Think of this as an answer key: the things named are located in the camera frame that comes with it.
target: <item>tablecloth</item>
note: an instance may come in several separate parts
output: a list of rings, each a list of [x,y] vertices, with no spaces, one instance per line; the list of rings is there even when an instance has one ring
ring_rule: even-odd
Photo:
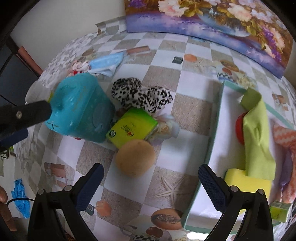
[[[170,89],[174,101],[161,113],[172,114],[180,124],[178,138],[156,146],[156,163],[136,179],[125,176],[116,168],[116,149],[108,142],[95,144],[62,136],[42,123],[28,129],[28,138],[15,145],[15,152],[34,193],[40,188],[48,192],[61,190],[46,174],[45,162],[65,165],[67,185],[73,185],[94,163],[104,166],[104,179],[91,204],[96,206],[97,201],[104,200],[112,208],[112,213],[107,217],[96,211],[93,216],[81,213],[99,241],[132,239],[123,234],[126,233],[124,230],[132,233],[130,229],[137,227],[138,231],[145,232],[146,228],[154,226],[151,215],[159,209],[186,210],[198,183],[198,167],[204,161],[211,126],[215,121],[221,85],[215,68],[221,60],[234,63],[240,74],[245,74],[243,80],[254,82],[264,101],[283,115],[291,128],[296,127],[295,90],[291,84],[284,77],[276,78],[240,53],[184,35],[127,33],[124,17],[103,22],[98,27],[101,34],[91,33],[67,44],[38,81],[54,90],[66,77],[71,62],[89,48],[95,50],[92,56],[95,58],[148,45],[149,53],[125,58],[113,77],[99,76],[98,81],[107,94],[115,80],[126,77],[136,77],[144,86]],[[182,58],[182,63],[173,63],[175,57]],[[60,218],[67,229],[62,213]],[[286,226],[276,227],[275,240],[283,235]],[[186,232],[182,229],[169,231],[169,235],[163,234],[160,240],[186,241]]]

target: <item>teal plastic container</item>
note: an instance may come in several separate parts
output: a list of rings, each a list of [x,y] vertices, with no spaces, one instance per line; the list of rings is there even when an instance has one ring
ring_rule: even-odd
[[[62,135],[101,143],[110,130],[115,107],[89,73],[64,79],[50,101],[46,126]]]

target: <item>screw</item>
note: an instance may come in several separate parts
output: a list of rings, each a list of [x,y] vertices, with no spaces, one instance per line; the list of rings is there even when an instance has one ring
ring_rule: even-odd
[[[39,189],[37,192],[39,195],[42,195],[44,193],[44,189]]]
[[[17,119],[22,118],[22,112],[19,110],[16,114]]]
[[[258,192],[259,192],[261,195],[263,195],[263,194],[265,193],[263,189],[259,189]]]
[[[231,186],[230,190],[233,192],[237,192],[239,189],[237,188],[237,186]]]
[[[65,186],[65,187],[64,187],[64,190],[65,190],[66,192],[69,192],[69,191],[72,190],[72,186],[71,186],[71,185]]]

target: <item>purple flower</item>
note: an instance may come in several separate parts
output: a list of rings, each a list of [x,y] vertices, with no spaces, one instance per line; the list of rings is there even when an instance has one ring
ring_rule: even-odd
[[[130,0],[128,6],[134,8],[141,8],[146,7],[147,4],[143,3],[142,0]]]
[[[272,32],[270,32],[270,30],[264,26],[261,26],[262,28],[262,32],[265,36],[265,38],[268,41],[268,45],[271,49],[271,53],[274,55],[274,58],[278,61],[281,62],[281,54],[280,52],[277,50],[277,46],[276,46],[276,41],[274,40],[274,35]]]

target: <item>starfish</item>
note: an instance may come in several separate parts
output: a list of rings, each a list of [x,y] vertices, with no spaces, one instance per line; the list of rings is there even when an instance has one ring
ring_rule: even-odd
[[[154,195],[154,198],[160,198],[160,197],[170,196],[171,200],[173,201],[173,206],[175,206],[177,195],[186,195],[186,194],[189,194],[189,193],[184,193],[183,191],[180,191],[178,189],[178,187],[182,183],[183,179],[184,178],[181,178],[176,183],[176,186],[175,187],[172,187],[164,177],[161,177],[161,181],[162,181],[162,183],[164,184],[164,186],[165,186],[165,188],[167,190],[166,191],[163,191],[160,194]]]

